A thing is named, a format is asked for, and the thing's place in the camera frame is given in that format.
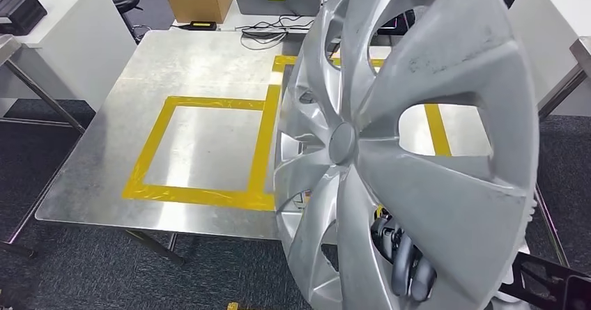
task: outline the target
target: silver hubcap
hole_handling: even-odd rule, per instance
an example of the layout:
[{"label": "silver hubcap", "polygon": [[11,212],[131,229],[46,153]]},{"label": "silver hubcap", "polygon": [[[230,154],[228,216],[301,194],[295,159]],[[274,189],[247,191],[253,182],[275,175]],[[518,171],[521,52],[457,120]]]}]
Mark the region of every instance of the silver hubcap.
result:
[{"label": "silver hubcap", "polygon": [[[429,9],[376,73],[368,58],[376,27],[414,6]],[[338,35],[340,68],[325,53]],[[301,102],[304,91],[315,102]],[[493,154],[402,149],[399,119],[424,103],[479,107]],[[531,218],[538,144],[531,78],[501,0],[329,0],[285,90],[279,141],[279,235],[293,278],[315,309],[489,303]],[[301,144],[300,154],[288,150]],[[309,192],[299,209],[293,199]],[[397,254],[393,265],[372,242],[379,205],[404,230],[404,247],[423,253],[414,287],[392,277],[408,269],[408,256]],[[338,246],[338,272],[321,251],[325,242]],[[408,290],[424,298],[421,276],[433,271],[429,298],[412,301]]]}]

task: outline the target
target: black cable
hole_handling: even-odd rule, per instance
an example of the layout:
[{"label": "black cable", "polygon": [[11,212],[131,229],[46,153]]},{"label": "black cable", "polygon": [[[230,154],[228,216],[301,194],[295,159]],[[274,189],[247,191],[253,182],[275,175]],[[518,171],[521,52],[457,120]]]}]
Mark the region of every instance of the black cable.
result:
[{"label": "black cable", "polygon": [[[270,23],[267,21],[260,21],[254,25],[251,25],[251,26],[238,26],[238,27],[236,27],[236,30],[242,31],[242,35],[240,35],[240,43],[243,47],[250,49],[250,50],[265,50],[265,49],[270,49],[272,47],[276,47],[278,44],[280,44],[281,41],[283,39],[285,39],[285,37],[287,37],[290,29],[308,30],[310,24],[312,24],[312,22],[314,22],[312,20],[306,24],[292,24],[290,26],[286,26],[283,23],[284,20],[295,22],[295,21],[298,21],[300,18],[302,18],[302,16],[280,15],[279,18],[277,18],[276,22]],[[272,28],[282,29],[283,32],[266,33],[264,35],[256,33],[257,29],[272,29]],[[248,39],[253,40],[261,45],[269,45],[273,42],[275,42],[275,44],[273,44],[269,47],[261,47],[261,48],[248,47],[247,45],[244,44],[245,36]]]}]

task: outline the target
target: metal table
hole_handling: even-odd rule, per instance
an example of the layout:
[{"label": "metal table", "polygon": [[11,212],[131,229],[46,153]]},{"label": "metal table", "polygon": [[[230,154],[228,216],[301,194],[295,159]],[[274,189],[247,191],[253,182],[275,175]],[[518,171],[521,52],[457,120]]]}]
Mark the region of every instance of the metal table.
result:
[{"label": "metal table", "polygon": [[[21,47],[21,44],[12,35],[0,35],[0,65],[6,65],[6,67],[16,75],[27,87],[29,87],[39,98],[45,101],[55,112],[61,115],[65,120],[64,122],[53,122],[53,121],[38,121],[38,120],[27,120],[23,118],[0,118],[0,123],[20,123],[20,124],[33,124],[33,125],[52,125],[52,126],[66,126],[73,127],[80,134],[84,133],[84,128],[76,121],[66,110],[64,110],[49,94],[47,94],[42,87],[34,82],[18,65],[10,59]],[[29,220],[33,217],[33,213],[41,203],[47,186],[43,189],[41,194],[35,200],[35,203],[29,208],[25,216],[21,219],[15,230],[10,235],[7,241],[0,241],[0,249],[9,251],[29,258],[35,256],[35,251],[16,245],[20,233],[24,227],[29,223]]]},{"label": "metal table", "polygon": [[[277,113],[271,94],[284,85],[302,39],[289,35],[252,51],[237,32],[148,32],[36,218],[130,230],[169,258],[171,246],[139,231],[277,239],[267,204]],[[415,106],[400,128],[402,146],[413,152],[490,152],[472,107]]]}]

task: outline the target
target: black device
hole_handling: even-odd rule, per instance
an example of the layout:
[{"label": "black device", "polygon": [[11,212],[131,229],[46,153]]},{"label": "black device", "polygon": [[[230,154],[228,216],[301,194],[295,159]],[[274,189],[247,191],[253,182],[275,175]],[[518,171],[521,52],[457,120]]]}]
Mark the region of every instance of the black device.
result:
[{"label": "black device", "polygon": [[205,31],[216,31],[217,24],[215,22],[206,22],[206,21],[192,21],[189,24],[183,24],[181,26],[176,26],[179,29],[183,30],[205,30]]},{"label": "black device", "polygon": [[0,0],[0,33],[28,35],[46,15],[39,0]]}]

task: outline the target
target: yellow tape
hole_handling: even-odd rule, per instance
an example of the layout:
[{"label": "yellow tape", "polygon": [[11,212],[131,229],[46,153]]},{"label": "yellow tape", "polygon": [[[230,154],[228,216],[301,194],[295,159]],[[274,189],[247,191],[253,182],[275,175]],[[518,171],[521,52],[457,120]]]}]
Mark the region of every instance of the yellow tape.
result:
[{"label": "yellow tape", "polygon": [[261,117],[259,136],[256,138],[254,157],[252,158],[252,166],[250,169],[248,192],[251,193],[262,193],[265,188],[267,160],[269,158],[269,152],[271,151],[273,132],[275,131],[275,117],[277,115],[280,94],[280,85],[269,86],[269,89],[267,90],[267,98],[265,99],[263,116]]},{"label": "yellow tape", "polygon": [[[276,56],[273,61],[273,72],[277,74],[275,78],[282,79],[285,66],[295,65],[296,60],[297,57],[295,56]],[[340,59],[335,59],[334,63],[335,65],[340,65]],[[379,59],[372,60],[371,63],[376,67],[383,65],[383,61]],[[168,97],[164,101],[160,115],[123,189],[123,198],[273,211],[275,209],[273,196],[264,193],[264,185],[280,94],[281,86],[275,82],[269,85],[264,101],[184,96]],[[259,134],[256,138],[248,186],[245,192],[144,184],[144,178],[148,173],[152,159],[156,154],[176,107],[244,109],[263,112]],[[451,155],[438,105],[426,104],[425,112],[436,154]]]},{"label": "yellow tape", "polygon": [[425,113],[427,114],[427,122],[429,123],[429,131],[431,132],[431,140],[433,141],[433,149],[436,155],[452,155],[450,150],[450,143],[447,141],[445,127],[443,126],[443,119],[437,104],[426,104]]}]

